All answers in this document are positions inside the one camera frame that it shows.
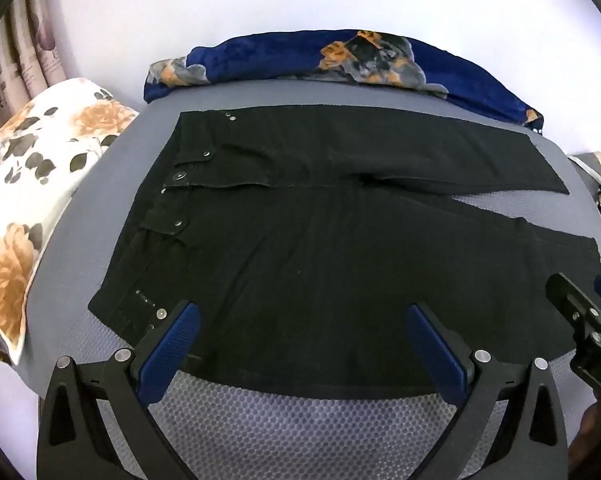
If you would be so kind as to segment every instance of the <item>black pants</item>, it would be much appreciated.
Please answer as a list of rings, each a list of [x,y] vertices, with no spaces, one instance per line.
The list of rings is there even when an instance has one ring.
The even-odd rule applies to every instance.
[[[328,106],[182,114],[90,310],[136,344],[159,308],[194,301],[185,371],[301,397],[431,393],[405,332],[416,301],[499,360],[551,360],[574,343],[545,281],[565,272],[594,297],[596,243],[447,196],[499,189],[566,192],[527,136],[465,121]]]

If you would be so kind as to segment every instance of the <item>pillow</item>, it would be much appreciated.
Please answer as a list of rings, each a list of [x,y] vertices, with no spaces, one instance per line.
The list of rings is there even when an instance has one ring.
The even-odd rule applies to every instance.
[[[78,184],[136,115],[76,78],[36,96],[0,129],[0,336],[14,364],[45,244]]]

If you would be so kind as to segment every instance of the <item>beige curtain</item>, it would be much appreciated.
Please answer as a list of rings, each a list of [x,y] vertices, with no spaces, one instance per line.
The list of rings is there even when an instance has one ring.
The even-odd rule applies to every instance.
[[[65,79],[47,0],[14,0],[0,20],[0,128]]]

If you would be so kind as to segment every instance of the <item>white wall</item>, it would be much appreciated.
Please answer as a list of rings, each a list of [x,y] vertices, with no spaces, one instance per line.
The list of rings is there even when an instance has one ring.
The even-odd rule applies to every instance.
[[[71,76],[142,107],[148,65],[233,36],[366,28],[472,60],[545,115],[568,153],[601,150],[601,16],[590,0],[51,0]]]
[[[36,479],[38,396],[0,362],[0,447],[24,480]]]

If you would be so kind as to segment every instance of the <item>bed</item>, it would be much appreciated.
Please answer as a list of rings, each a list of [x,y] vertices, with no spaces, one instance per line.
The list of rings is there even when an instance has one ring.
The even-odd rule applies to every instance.
[[[334,104],[365,105],[414,110],[461,118],[517,131],[529,136],[569,189],[569,195],[542,191],[506,191],[459,200],[563,232],[593,237],[601,255],[601,218],[587,187],[569,159],[551,141],[522,126],[500,123],[462,110],[437,98],[391,88],[369,88],[296,80],[246,81],[204,88],[180,89],[152,102],[128,130],[103,155],[75,193],[43,254],[27,301],[28,336],[17,372],[41,397],[56,359],[64,354],[77,362],[103,360],[125,346],[87,310],[106,273],[120,229],[132,205],[135,191],[162,149],[179,113],[186,110],[231,109],[263,105]],[[567,423],[568,437],[578,429],[580,414],[593,402],[591,391],[569,370],[570,355],[552,363]],[[294,422],[284,414],[298,412]],[[101,409],[124,465],[140,471],[106,404]],[[321,422],[325,410],[335,416]],[[326,453],[323,446],[305,444],[297,458],[282,460],[280,478],[293,471],[311,472],[322,467],[349,478],[378,474],[392,478],[398,469],[412,470],[433,445],[453,414],[453,408],[436,396],[383,401],[311,401],[294,397],[257,394],[206,383],[178,372],[166,396],[151,408],[159,426],[187,464],[201,478],[212,472],[229,477],[235,470],[257,478],[270,471],[262,456],[281,456],[294,431],[334,431],[335,426],[362,415],[341,436],[334,436],[339,449],[364,452],[368,470],[357,469],[347,455]],[[252,416],[268,416],[271,428],[257,432]],[[489,449],[490,438],[502,411],[492,421],[466,473],[476,470]],[[374,433],[362,431],[366,421],[378,421]],[[243,434],[239,450],[238,434]],[[376,434],[375,444],[372,438]]]

